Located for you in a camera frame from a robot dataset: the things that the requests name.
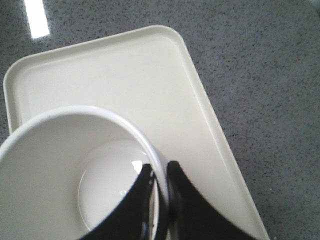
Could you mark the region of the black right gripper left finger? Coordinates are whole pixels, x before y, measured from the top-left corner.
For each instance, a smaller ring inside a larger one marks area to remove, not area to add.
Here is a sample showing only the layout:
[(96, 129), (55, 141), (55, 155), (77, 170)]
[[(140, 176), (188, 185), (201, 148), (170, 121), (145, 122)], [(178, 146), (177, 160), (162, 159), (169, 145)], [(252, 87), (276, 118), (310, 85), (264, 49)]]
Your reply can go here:
[(117, 207), (82, 237), (83, 240), (148, 240), (150, 204), (154, 174), (150, 164), (143, 164), (133, 186)]

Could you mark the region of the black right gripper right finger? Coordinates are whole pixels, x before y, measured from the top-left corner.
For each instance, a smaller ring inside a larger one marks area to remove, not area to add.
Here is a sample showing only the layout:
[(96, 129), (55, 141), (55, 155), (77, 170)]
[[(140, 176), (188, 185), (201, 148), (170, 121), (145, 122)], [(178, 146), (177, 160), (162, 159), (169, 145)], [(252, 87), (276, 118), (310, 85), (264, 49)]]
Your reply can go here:
[(178, 161), (167, 164), (172, 240), (249, 240), (250, 235), (221, 215), (188, 179)]

